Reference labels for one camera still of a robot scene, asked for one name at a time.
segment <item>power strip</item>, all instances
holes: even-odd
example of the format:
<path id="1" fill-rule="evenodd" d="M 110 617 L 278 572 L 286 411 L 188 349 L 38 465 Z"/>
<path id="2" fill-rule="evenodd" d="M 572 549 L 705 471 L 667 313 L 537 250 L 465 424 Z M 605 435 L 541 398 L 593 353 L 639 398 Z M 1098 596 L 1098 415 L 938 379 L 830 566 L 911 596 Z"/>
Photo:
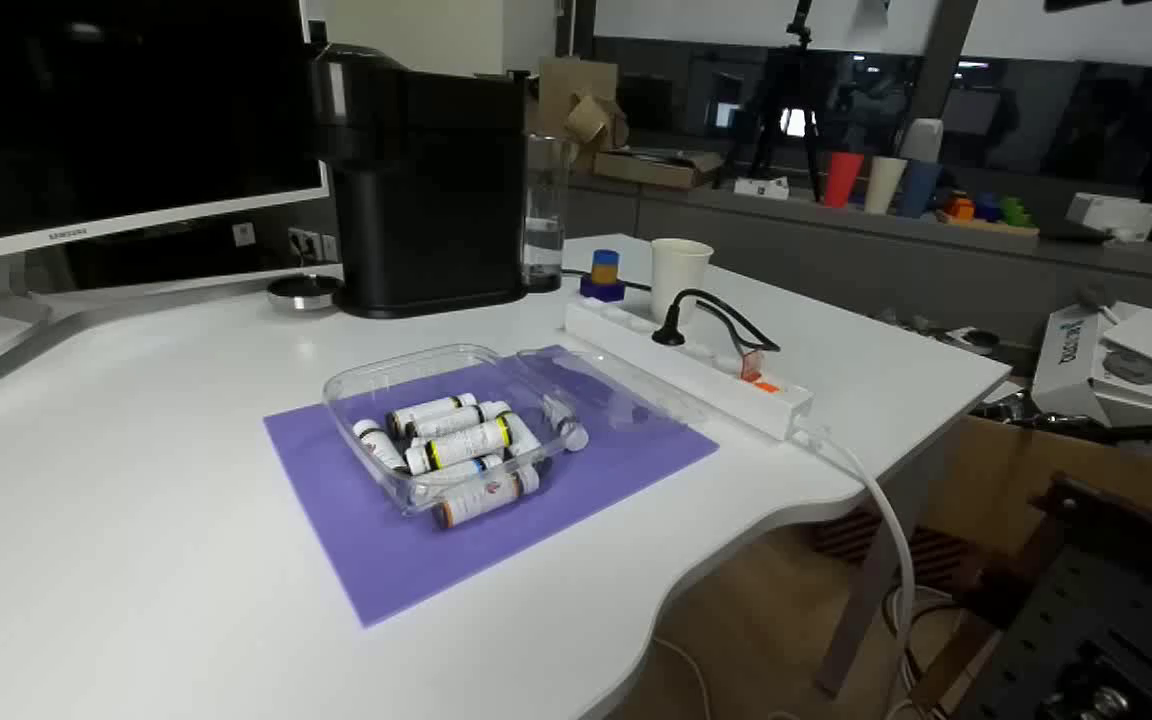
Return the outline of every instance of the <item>power strip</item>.
<path id="1" fill-rule="evenodd" d="M 765 391 L 740 377 L 714 366 L 714 356 L 694 356 L 685 349 L 665 349 L 651 342 L 656 324 L 611 306 L 572 299 L 566 333 L 582 343 L 593 343 L 650 377 L 667 379 L 674 390 L 698 398 L 699 405 L 757 430 L 761 435 L 789 442 L 793 415 L 811 405 L 811 391 L 786 383 Z"/>

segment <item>table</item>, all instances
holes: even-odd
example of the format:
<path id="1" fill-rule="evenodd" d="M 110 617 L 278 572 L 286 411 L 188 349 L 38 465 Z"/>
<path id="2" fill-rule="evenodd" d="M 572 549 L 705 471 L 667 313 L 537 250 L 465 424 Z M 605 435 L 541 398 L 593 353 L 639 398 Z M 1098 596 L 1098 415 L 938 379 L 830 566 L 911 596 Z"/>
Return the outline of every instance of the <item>table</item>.
<path id="1" fill-rule="evenodd" d="M 628 236 L 567 243 L 567 264 L 610 243 L 637 264 Z M 1006 377 L 719 270 L 708 289 L 772 330 L 772 371 L 816 391 L 816 420 L 868 471 Z M 259 420 L 429 343 L 551 343 L 566 299 L 293 321 L 234 298 L 92 330 L 0 379 L 0 720 L 600 716 L 688 576 L 769 529 L 856 507 L 844 471 L 705 415 L 719 442 L 705 465 L 361 630 Z"/>

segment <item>small container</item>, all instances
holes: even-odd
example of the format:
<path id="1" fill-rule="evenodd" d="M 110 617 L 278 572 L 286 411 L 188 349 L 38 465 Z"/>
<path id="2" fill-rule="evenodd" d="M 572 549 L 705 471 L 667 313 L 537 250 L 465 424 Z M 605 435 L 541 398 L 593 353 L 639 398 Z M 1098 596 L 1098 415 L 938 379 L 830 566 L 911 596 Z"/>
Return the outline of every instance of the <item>small container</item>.
<path id="1" fill-rule="evenodd" d="M 508 451 L 500 470 L 508 471 L 533 471 L 546 470 L 546 460 L 566 455 L 559 431 L 546 420 L 546 398 L 555 398 L 546 377 L 528 371 L 528 362 L 519 356 L 497 356 L 480 343 L 450 343 L 429 349 L 379 366 L 365 366 L 353 371 L 341 371 L 324 383 L 324 407 L 334 424 L 341 430 L 341 442 L 353 447 L 361 470 L 387 493 L 387 501 L 405 513 L 429 513 L 442 507 L 444 493 L 461 485 L 478 485 L 480 475 L 451 479 L 442 493 L 411 493 L 411 475 L 385 470 L 358 435 L 353 430 L 361 420 L 387 420 L 400 407 L 450 401 L 473 391 L 478 401 L 500 401 L 508 405 L 528 431 L 537 435 L 537 447 Z"/>

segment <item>clear plastic tray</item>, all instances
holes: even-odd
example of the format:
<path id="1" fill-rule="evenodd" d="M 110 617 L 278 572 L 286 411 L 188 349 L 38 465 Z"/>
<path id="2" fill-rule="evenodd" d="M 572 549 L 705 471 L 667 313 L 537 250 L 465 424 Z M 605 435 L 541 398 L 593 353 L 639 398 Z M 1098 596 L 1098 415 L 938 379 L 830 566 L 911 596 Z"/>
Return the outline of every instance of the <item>clear plastic tray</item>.
<path id="1" fill-rule="evenodd" d="M 429 391 L 411 391 L 411 383 L 433 379 L 433 377 L 451 377 L 451 371 L 473 371 L 473 383 L 492 383 L 500 391 L 480 398 L 480 401 L 506 401 L 517 415 L 526 415 L 526 424 L 533 430 L 533 435 L 541 442 L 537 451 L 512 455 L 506 460 L 506 470 L 519 471 L 519 470 L 546 470 L 555 451 L 566 451 L 566 442 L 541 420 L 541 405 L 546 398 L 566 401 L 566 391 L 555 383 L 547 383 L 546 377 L 528 371 L 526 362 L 517 356 L 497 356 L 492 349 L 480 343 L 444 343 L 444 349 L 429 349 L 429 353 L 411 353 L 411 356 L 398 356 L 398 362 L 379 362 L 379 366 L 365 366 L 353 371 L 341 371 L 324 383 L 324 405 L 344 435 L 344 446 L 353 447 L 353 455 L 367 470 L 367 475 L 392 496 L 398 507 L 405 513 L 429 513 L 442 504 L 442 496 L 417 496 L 411 493 L 411 475 L 385 470 L 358 435 L 353 424 L 358 420 L 377 420 L 379 430 L 387 430 L 387 411 L 398 407 L 411 407 L 425 401 L 444 401 L 451 391 L 469 391 L 469 390 L 429 390 Z"/>

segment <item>floor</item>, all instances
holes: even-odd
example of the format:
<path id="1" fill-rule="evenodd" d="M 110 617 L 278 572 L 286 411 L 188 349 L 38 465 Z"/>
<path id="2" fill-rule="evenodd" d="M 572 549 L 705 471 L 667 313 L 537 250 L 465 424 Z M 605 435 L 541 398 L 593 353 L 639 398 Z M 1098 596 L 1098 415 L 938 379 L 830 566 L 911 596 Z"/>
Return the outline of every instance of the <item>floor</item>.
<path id="1" fill-rule="evenodd" d="M 811 688 L 811 671 L 844 612 L 856 566 L 819 555 L 795 533 L 772 533 L 694 586 L 661 624 L 708 684 L 714 720 L 868 720 L 888 711 L 896 647 L 872 624 L 861 664 L 842 700 Z M 949 640 L 955 612 L 938 612 L 911 632 L 929 664 Z M 637 691 L 611 720 L 705 720 L 688 664 L 651 647 Z"/>

